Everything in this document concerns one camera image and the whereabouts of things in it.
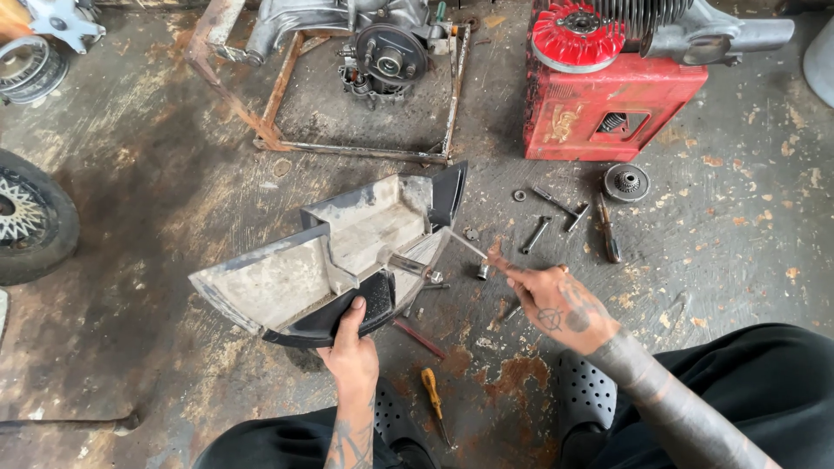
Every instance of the concrete floor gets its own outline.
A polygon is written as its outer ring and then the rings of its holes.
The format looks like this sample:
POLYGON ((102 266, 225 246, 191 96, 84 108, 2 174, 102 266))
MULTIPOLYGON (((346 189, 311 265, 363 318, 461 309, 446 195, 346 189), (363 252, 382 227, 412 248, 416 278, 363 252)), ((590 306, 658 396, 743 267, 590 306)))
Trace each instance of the concrete floor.
MULTIPOLYGON (((501 239, 517 264, 568 264, 652 352, 767 321, 834 336, 834 250, 826 241, 834 229, 834 110, 809 90, 799 59, 824 17, 801 18, 780 51, 710 68, 696 98, 635 160, 653 178, 651 194, 611 207, 625 256, 611 265, 590 221, 572 234, 551 229, 534 254, 518 253, 538 217, 555 211, 537 199, 512 201, 514 189, 540 184, 578 204, 608 165, 521 158, 529 7, 483 4, 463 13, 482 18, 475 38, 492 43, 474 47, 465 76, 455 159, 470 161, 470 176, 458 229, 476 228, 481 247, 501 239)), ((254 134, 182 60, 197 17, 106 11, 108 35, 73 59, 57 92, 0 114, 0 146, 51 173, 82 221, 73 259, 8 289, 0 419, 103 419, 134 408, 143 417, 125 437, 0 436, 4 466, 190 467, 237 422, 334 404, 327 373, 302 371, 281 347, 232 327, 186 275, 297 231, 301 205, 396 171, 438 170, 256 151, 254 134), (281 159, 292 167, 277 177, 281 159)), ((396 110, 369 117, 347 101, 335 80, 336 47, 299 61, 279 122, 307 138, 355 144, 376 136, 373 122, 403 122, 396 110), (308 84, 324 70, 332 79, 315 85, 322 89, 308 84), (345 113, 350 120, 338 119, 345 113)), ((273 59, 259 71, 225 69, 257 105, 278 66, 273 59)), ((433 138, 431 109, 440 105, 426 107, 437 98, 418 93, 426 98, 400 111, 409 132, 392 138, 394 146, 433 138), (404 140, 417 134, 426 137, 404 140)), ((414 405, 445 465, 546 468, 558 452, 550 363, 560 347, 521 317, 501 322, 515 307, 513 292, 498 277, 475 280, 476 261, 450 245, 439 268, 452 288, 421 294, 415 308, 425 313, 409 319, 449 357, 441 362, 384 327, 374 334, 382 374, 414 405), (438 375, 453 450, 438 437, 421 366, 438 375)))

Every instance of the metal bracket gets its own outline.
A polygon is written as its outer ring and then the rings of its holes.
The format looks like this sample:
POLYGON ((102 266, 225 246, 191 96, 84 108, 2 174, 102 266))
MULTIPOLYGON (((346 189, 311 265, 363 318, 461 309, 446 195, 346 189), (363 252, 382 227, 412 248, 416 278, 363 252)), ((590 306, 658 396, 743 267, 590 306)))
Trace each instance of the metal bracket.
POLYGON ((340 30, 304 30, 296 31, 286 49, 284 63, 273 86, 263 115, 249 108, 234 92, 229 90, 209 64, 209 54, 215 53, 221 58, 235 62, 248 63, 251 58, 244 50, 226 45, 232 26, 243 9, 245 0, 211 0, 205 13, 197 22, 194 35, 185 50, 185 60, 202 77, 208 85, 220 95, 220 98, 249 126, 257 137, 253 141, 258 149, 273 151, 304 151, 325 154, 342 154, 383 159, 399 159, 422 164, 451 164, 451 140, 455 129, 460 89, 463 83, 464 65, 470 44, 470 25, 438 23, 447 31, 446 39, 430 39, 430 53, 450 57, 452 82, 449 117, 446 120, 446 134, 440 144, 428 152, 372 149, 339 145, 307 144, 282 140, 281 130, 275 125, 275 116, 284 92, 289 84, 296 60, 312 48, 320 45, 332 36, 345 36, 352 33, 340 30), (433 150, 440 148, 439 153, 433 150))

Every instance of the wrench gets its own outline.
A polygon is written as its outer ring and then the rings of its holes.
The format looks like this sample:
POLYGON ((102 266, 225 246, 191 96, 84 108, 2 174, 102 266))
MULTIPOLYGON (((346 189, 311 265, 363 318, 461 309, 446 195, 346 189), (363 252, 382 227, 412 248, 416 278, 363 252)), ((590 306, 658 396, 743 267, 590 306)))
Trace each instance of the wrench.
POLYGON ((536 243, 536 241, 539 240, 539 238, 541 238, 542 233, 545 232, 545 228, 547 228, 547 225, 550 224, 551 221, 553 221, 553 217, 551 217, 550 215, 541 217, 541 224, 539 225, 539 229, 535 232, 535 234, 533 234, 533 238, 530 239, 530 242, 527 243, 527 246, 521 248, 521 254, 530 253, 530 251, 533 249, 533 245, 536 243))

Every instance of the black crocs shoe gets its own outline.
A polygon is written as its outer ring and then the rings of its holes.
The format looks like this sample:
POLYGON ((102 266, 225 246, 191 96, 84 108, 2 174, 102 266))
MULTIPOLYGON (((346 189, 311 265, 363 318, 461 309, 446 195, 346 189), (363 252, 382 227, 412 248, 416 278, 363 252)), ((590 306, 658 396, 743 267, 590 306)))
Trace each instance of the black crocs shoe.
POLYGON ((559 354, 555 398, 559 402, 559 441, 578 426, 608 430, 614 420, 617 387, 584 357, 572 350, 559 354))
POLYGON ((382 441, 405 462, 406 467, 440 469, 440 462, 429 449, 408 407, 397 394, 391 382, 382 376, 376 381, 374 429, 382 441))

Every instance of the hand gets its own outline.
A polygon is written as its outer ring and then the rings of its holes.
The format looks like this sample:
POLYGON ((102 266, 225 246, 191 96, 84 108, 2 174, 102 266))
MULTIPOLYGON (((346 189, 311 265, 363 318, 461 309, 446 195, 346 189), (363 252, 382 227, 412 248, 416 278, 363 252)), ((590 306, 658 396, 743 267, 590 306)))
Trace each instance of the hand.
POLYGON ((594 352, 620 329, 620 323, 568 273, 566 265, 521 269, 504 259, 500 250, 490 250, 488 256, 507 275, 507 285, 515 290, 533 325, 580 355, 594 352))
POLYGON ((370 337, 359 338, 364 313, 365 299, 357 296, 342 315, 333 346, 316 350, 333 373, 339 396, 370 400, 379 377, 379 357, 370 337))

